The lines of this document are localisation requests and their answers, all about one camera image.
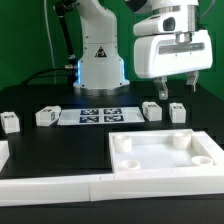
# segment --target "black table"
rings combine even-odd
[[[200,85],[189,94],[184,81],[168,82],[169,99],[160,101],[152,82],[133,82],[116,96],[93,97],[74,93],[67,85],[12,86],[0,92],[0,112],[14,111],[20,133],[5,135],[10,158],[0,179],[111,173],[109,132],[193,129],[207,132],[224,147],[224,102]],[[45,106],[62,109],[142,107],[154,101],[163,109],[159,122],[89,126],[37,127],[35,113]],[[183,103],[185,124],[173,124],[169,103]],[[1,223],[223,223],[224,195],[200,195],[81,202],[0,208]]]

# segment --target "green wall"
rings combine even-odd
[[[56,66],[67,64],[67,52],[59,26],[53,11],[57,0],[48,0],[49,23],[54,46]],[[111,9],[118,18],[119,54],[126,62],[126,77],[138,80],[133,68],[134,21],[144,17],[135,15],[126,8],[124,0],[100,0]],[[201,1],[200,11],[208,7],[210,0]],[[224,26],[222,14],[223,1],[217,1],[211,14],[201,20],[212,39],[214,64],[210,70],[200,72],[199,82],[208,90],[224,100]],[[76,10],[66,17],[74,50],[78,57],[82,55],[80,20]],[[51,68],[50,48],[44,20],[44,0],[9,0],[0,3],[0,89],[21,83],[31,74]]]

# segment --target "robotic arm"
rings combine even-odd
[[[136,13],[152,16],[134,26],[135,71],[140,78],[155,78],[160,99],[168,98],[166,76],[187,73],[193,87],[198,70],[212,65],[211,41],[199,30],[198,0],[125,0]]]

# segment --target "warning label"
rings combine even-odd
[[[102,47],[99,48],[95,57],[96,58],[106,58],[107,57],[107,55]]]

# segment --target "white block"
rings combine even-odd
[[[9,158],[9,146],[7,141],[0,141],[0,171]]]
[[[149,121],[162,120],[162,108],[155,102],[144,102],[142,104],[143,114]]]
[[[19,119],[14,112],[2,113],[1,123],[6,134],[20,132]]]
[[[61,108],[59,106],[45,107],[43,110],[36,113],[37,126],[50,126],[59,119]]]
[[[186,122],[186,110],[182,103],[171,103],[169,113],[172,123]]]

